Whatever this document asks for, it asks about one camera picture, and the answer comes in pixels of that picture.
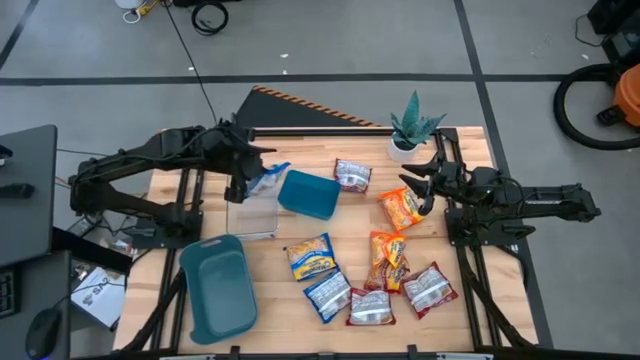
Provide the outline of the white plant pot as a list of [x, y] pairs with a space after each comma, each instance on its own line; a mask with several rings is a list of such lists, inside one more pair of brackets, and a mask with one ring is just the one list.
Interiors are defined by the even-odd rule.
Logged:
[[409, 150], [402, 149], [397, 146], [396, 142], [393, 139], [391, 139], [387, 147], [387, 154], [393, 161], [405, 164], [411, 162], [414, 159], [418, 150], [418, 146], [415, 146]]

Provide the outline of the white printed box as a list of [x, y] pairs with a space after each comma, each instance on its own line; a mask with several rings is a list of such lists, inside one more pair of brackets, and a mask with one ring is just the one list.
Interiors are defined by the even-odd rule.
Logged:
[[124, 275], [113, 275], [96, 267], [72, 291], [71, 301], [100, 324], [112, 329], [124, 305], [125, 280]]

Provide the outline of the blue yellow Maruchan noodle pack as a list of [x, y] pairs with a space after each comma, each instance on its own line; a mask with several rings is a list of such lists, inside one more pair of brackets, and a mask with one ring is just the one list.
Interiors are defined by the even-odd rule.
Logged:
[[338, 267], [328, 233], [284, 248], [294, 279], [306, 281]]

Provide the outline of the clear plastic container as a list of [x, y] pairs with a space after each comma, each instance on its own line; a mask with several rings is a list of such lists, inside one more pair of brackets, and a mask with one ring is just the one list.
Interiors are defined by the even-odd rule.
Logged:
[[266, 194], [226, 205], [226, 232], [242, 241], [273, 237], [277, 227], [277, 185]]

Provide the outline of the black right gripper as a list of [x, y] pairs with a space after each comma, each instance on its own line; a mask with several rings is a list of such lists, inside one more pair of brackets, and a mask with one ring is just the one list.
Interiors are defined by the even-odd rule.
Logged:
[[428, 180], [405, 174], [399, 178], [418, 198], [432, 197], [433, 193], [455, 201], [472, 201], [473, 191], [464, 177], [464, 166], [458, 162], [441, 162], [441, 153], [436, 152], [425, 164], [403, 164], [402, 168], [419, 177], [431, 176]]

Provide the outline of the orange Maruchan noodle pack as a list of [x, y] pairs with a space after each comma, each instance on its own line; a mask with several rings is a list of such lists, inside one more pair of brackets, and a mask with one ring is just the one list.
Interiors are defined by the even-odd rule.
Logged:
[[384, 192], [378, 201], [396, 232], [402, 232], [426, 218], [419, 213], [418, 197], [408, 187]]
[[372, 231], [370, 244], [373, 266], [380, 266], [386, 260], [393, 268], [396, 268], [404, 258], [406, 238], [400, 234]]

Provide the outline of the black equipment case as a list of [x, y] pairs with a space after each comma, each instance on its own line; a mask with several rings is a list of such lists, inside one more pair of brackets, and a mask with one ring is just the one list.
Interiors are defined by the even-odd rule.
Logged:
[[611, 63], [640, 64], [640, 0], [597, 0], [587, 18]]

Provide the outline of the grey desk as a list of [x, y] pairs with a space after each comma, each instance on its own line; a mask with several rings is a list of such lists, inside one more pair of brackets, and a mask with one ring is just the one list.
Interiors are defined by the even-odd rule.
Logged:
[[55, 307], [60, 313], [55, 347], [47, 360], [70, 358], [70, 293], [71, 257], [57, 252], [23, 262], [19, 266], [20, 311], [0, 319], [0, 360], [30, 360], [25, 342], [32, 320], [42, 310]]
[[0, 167], [0, 187], [34, 188], [28, 198], [0, 198], [0, 267], [51, 251], [57, 135], [54, 125], [0, 135], [13, 152]]

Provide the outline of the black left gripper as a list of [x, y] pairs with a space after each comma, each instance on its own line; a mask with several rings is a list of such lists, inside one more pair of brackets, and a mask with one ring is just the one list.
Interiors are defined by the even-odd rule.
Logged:
[[260, 175], [263, 169], [261, 155], [277, 152], [277, 149], [252, 144], [255, 140], [253, 128], [222, 121], [217, 125], [217, 129], [222, 134], [225, 146], [231, 150], [233, 163], [241, 171], [230, 176], [224, 199], [232, 203], [242, 203], [247, 193], [248, 179], [245, 175]]

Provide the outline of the black computer mouse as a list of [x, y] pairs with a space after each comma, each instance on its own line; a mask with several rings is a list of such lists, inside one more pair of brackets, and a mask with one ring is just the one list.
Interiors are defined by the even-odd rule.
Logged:
[[38, 312], [25, 337], [25, 352], [30, 360], [44, 360], [55, 349], [61, 324], [61, 311], [51, 307]]

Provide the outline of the large teal plastic bin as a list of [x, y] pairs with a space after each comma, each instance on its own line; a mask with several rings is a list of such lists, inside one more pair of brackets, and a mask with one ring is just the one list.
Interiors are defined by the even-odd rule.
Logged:
[[191, 340], [211, 345], [250, 330], [258, 306], [242, 242], [225, 234], [184, 248], [179, 265], [186, 277], [193, 329]]

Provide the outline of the black keyboard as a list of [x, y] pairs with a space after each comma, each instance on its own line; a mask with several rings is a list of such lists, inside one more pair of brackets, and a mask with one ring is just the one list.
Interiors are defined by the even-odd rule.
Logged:
[[0, 269], [0, 319], [20, 311], [20, 274], [15, 268]]

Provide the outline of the red yellow Maruchan noodle pack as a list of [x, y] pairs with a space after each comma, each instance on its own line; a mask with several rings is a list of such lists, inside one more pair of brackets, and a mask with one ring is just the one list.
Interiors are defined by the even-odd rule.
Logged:
[[401, 282], [409, 274], [410, 265], [405, 256], [394, 266], [385, 257], [377, 260], [371, 267], [364, 289], [368, 291], [384, 290], [400, 293]]

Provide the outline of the black ramp with orange stripe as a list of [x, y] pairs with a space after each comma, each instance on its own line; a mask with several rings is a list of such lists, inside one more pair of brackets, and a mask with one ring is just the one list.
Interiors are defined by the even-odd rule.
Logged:
[[248, 127], [378, 127], [378, 124], [262, 85], [248, 93], [235, 120]]

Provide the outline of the black remote on desk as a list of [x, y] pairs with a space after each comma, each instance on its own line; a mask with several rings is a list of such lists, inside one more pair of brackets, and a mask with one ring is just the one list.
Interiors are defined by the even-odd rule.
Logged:
[[0, 199], [28, 199], [35, 188], [28, 183], [13, 183], [0, 186]]

